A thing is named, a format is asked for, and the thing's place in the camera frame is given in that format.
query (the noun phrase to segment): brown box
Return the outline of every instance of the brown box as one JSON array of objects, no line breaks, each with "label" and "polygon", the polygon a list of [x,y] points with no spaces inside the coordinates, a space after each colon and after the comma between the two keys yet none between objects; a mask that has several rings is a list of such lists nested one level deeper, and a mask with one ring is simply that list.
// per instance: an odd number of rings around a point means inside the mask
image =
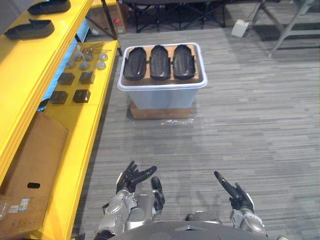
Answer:
[{"label": "brown box", "polygon": [[130,112],[134,119],[186,119],[190,115],[189,108],[139,109],[131,102]]},{"label": "brown box", "polygon": [[20,239],[42,227],[68,130],[36,112],[0,187],[10,208],[0,239]]},{"label": "brown box", "polygon": [[[129,8],[127,5],[116,3],[116,5],[108,6],[108,10],[113,22],[113,27],[118,34],[125,34],[127,32],[127,23],[129,16]],[[102,7],[91,8],[86,14],[89,22],[89,27],[93,35],[101,36],[105,35],[101,29],[94,25],[92,20],[99,27],[111,33],[109,22]]]}]

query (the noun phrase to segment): yellow shelf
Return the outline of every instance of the yellow shelf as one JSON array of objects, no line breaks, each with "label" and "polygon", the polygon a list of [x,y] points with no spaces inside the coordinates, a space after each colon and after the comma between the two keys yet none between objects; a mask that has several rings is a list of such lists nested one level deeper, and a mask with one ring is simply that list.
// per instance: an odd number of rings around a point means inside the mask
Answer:
[{"label": "yellow shelf", "polygon": [[[114,6],[117,4],[117,0],[105,0],[106,5],[109,6]],[[91,8],[101,8],[102,7],[102,2],[101,0],[93,0],[93,3],[91,5]]]},{"label": "yellow shelf", "polygon": [[[81,43],[82,47],[89,47],[94,42]],[[95,68],[99,53],[94,53],[94,59],[89,61],[90,68],[86,72],[94,71],[93,84],[81,84],[79,64],[66,69],[65,72],[75,76],[72,85],[57,85],[56,91],[68,93],[65,104],[49,104],[45,113],[66,126],[69,130],[68,138],[61,163],[57,171],[46,211],[43,227],[29,236],[31,239],[41,240],[70,240],[78,202],[85,179],[91,150],[101,116],[102,107],[109,85],[113,64],[115,61],[118,41],[101,42],[102,52],[107,51],[106,68]],[[73,96],[77,89],[88,89],[91,93],[88,103],[74,103]]]},{"label": "yellow shelf", "polygon": [[63,13],[32,16],[25,11],[10,28],[28,19],[48,20],[54,32],[45,38],[9,40],[0,36],[0,184],[52,77],[93,0],[70,0]]}]

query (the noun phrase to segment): gray carpet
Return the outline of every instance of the gray carpet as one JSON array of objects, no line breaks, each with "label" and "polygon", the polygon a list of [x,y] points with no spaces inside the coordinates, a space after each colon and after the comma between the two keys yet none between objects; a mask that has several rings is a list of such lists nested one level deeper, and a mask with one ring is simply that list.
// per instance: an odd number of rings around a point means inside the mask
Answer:
[{"label": "gray carpet", "polygon": [[[234,21],[248,16],[254,6],[233,4],[227,9]],[[279,6],[286,14],[281,22],[286,24],[294,9],[288,1]],[[311,18],[317,19],[319,14],[314,14]],[[262,16],[258,23],[268,21]],[[271,239],[320,238],[319,49],[282,49],[267,58],[274,41],[262,42],[254,31],[235,38],[231,30],[119,36],[123,50],[134,45],[198,43],[208,85],[198,91],[189,119],[133,120],[127,116],[130,100],[117,88],[122,58],[116,59],[75,232],[85,233],[86,240],[94,238],[103,217],[101,206],[115,194],[119,173],[134,160],[140,170],[158,167],[155,175],[161,179],[166,203],[156,221],[182,220],[204,210],[231,226],[229,196],[213,176],[217,170],[250,193]],[[285,40],[282,47],[318,44],[318,39],[295,39]],[[146,181],[137,191],[150,187]]]}]

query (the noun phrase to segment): robotic arm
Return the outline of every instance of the robotic arm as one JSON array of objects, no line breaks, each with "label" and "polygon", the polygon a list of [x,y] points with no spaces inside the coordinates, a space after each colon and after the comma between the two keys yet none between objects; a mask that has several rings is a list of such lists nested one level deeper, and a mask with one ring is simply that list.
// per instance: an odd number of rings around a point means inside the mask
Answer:
[{"label": "robotic arm", "polygon": [[130,162],[117,179],[116,195],[102,207],[104,218],[99,223],[98,233],[94,240],[106,240],[125,231],[131,210],[138,205],[135,199],[136,185],[148,179],[156,170],[157,167],[152,166],[139,171],[135,162]]},{"label": "robotic arm", "polygon": [[230,220],[233,222],[233,226],[236,229],[267,236],[265,225],[261,218],[255,215],[255,206],[250,195],[237,182],[234,187],[219,172],[215,171],[214,175],[231,196],[229,198],[232,206]]}]

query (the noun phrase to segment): black plastic part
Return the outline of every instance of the black plastic part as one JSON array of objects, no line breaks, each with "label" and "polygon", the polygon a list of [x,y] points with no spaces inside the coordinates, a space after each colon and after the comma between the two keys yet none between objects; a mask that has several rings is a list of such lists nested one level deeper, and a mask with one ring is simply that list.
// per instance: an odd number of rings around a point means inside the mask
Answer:
[{"label": "black plastic part", "polygon": [[101,232],[98,232],[94,238],[94,240],[107,240],[110,239],[112,237],[114,237],[115,235],[113,233],[111,233],[108,230],[103,230]]},{"label": "black plastic part", "polygon": [[151,50],[150,76],[154,80],[167,80],[170,78],[170,58],[168,51],[161,45],[156,45]]},{"label": "black plastic part", "polygon": [[90,95],[91,95],[91,93],[87,89],[75,90],[75,93],[73,96],[73,101],[77,104],[87,103],[87,102],[89,102]]},{"label": "black plastic part", "polygon": [[146,74],[147,54],[142,47],[135,47],[125,59],[123,75],[127,80],[138,81]]},{"label": "black plastic part", "polygon": [[65,104],[67,98],[68,93],[65,91],[53,91],[49,101],[52,104]]},{"label": "black plastic part", "polygon": [[184,44],[178,45],[173,53],[173,75],[175,79],[187,80],[194,77],[195,57]]},{"label": "black plastic part", "polygon": [[21,24],[8,29],[4,35],[11,40],[45,38],[52,34],[55,26],[51,20],[32,20],[29,24]]},{"label": "black plastic part", "polygon": [[32,15],[56,14],[66,12],[70,7],[69,0],[49,0],[32,5],[28,8],[28,12]]},{"label": "black plastic part", "polygon": [[93,84],[95,81],[95,74],[93,71],[83,71],[79,78],[82,84]]},{"label": "black plastic part", "polygon": [[63,72],[59,76],[58,83],[60,85],[71,85],[74,79],[75,75],[73,75],[71,72]]}]

